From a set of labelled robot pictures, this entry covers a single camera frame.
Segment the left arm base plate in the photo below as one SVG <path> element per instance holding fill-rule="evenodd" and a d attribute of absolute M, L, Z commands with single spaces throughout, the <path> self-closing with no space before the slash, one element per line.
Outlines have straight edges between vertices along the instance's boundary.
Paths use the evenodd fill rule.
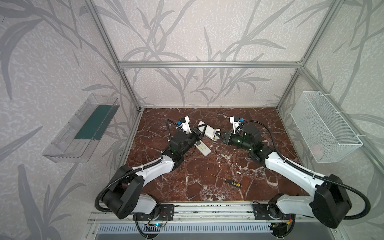
<path fill-rule="evenodd" d="M 172 221 L 175 213 L 175 205 L 160 204 L 154 208 L 150 214 L 137 213 L 133 219 L 139 222 L 155 220 L 155 221 Z"/>

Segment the white remote control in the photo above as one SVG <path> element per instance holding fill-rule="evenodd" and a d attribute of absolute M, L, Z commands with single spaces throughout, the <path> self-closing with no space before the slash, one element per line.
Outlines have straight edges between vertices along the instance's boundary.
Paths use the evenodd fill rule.
<path fill-rule="evenodd" d="M 216 142 L 218 140 L 218 138 L 216 137 L 217 131 L 220 131 L 220 129 L 214 129 L 211 126 L 207 125 L 207 130 L 206 130 L 205 136 L 207 138 L 211 139 L 212 141 Z"/>

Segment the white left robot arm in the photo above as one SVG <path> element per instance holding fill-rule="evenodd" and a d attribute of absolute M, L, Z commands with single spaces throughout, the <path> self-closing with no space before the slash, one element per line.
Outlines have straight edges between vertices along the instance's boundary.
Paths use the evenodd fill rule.
<path fill-rule="evenodd" d="M 143 187 L 177 169 L 186 153 L 203 139 L 207 128 L 207 124 L 200 124 L 190 133 L 177 132 L 158 159 L 134 168 L 120 167 L 97 195 L 95 208 L 100 212 L 114 213 L 120 220 L 136 213 L 158 216 L 160 202 L 142 194 Z"/>

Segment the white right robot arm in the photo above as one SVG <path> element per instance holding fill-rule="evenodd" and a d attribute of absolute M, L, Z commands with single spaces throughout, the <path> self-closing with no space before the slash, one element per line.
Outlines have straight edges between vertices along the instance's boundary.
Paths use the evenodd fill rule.
<path fill-rule="evenodd" d="M 249 157 L 264 168 L 277 172 L 308 193 L 304 196 L 281 194 L 271 202 L 284 214 L 312 217 L 328 228 L 335 229 L 352 208 L 347 190 L 335 175 L 320 175 L 303 166 L 282 158 L 277 150 L 262 143 L 261 133 L 255 126 L 246 126 L 243 135 L 233 131 L 215 133 L 224 144 L 248 151 Z"/>

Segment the black yellow screwdriver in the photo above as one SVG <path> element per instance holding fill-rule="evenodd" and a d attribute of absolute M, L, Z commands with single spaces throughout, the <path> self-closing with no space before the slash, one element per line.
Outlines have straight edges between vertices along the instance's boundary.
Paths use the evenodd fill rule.
<path fill-rule="evenodd" d="M 214 176 L 214 177 L 216 177 L 216 178 L 218 178 L 218 179 L 223 180 L 225 183 L 227 183 L 227 184 L 229 184 L 229 185 L 231 185 L 231 186 L 234 186 L 234 187 L 239 188 L 239 189 L 242 188 L 242 184 L 239 183 L 239 182 L 237 182 L 237 181 L 235 181 L 235 180 L 224 179 L 224 178 L 221 178 L 221 177 L 216 176 L 216 175 L 212 175 L 212 176 Z"/>

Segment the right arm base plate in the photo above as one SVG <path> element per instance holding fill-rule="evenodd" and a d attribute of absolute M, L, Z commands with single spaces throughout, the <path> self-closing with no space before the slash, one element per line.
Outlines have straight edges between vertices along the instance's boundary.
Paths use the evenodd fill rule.
<path fill-rule="evenodd" d="M 292 214 L 283 214 L 276 205 L 253 202 L 253 214 L 255 220 L 292 222 L 296 217 Z"/>

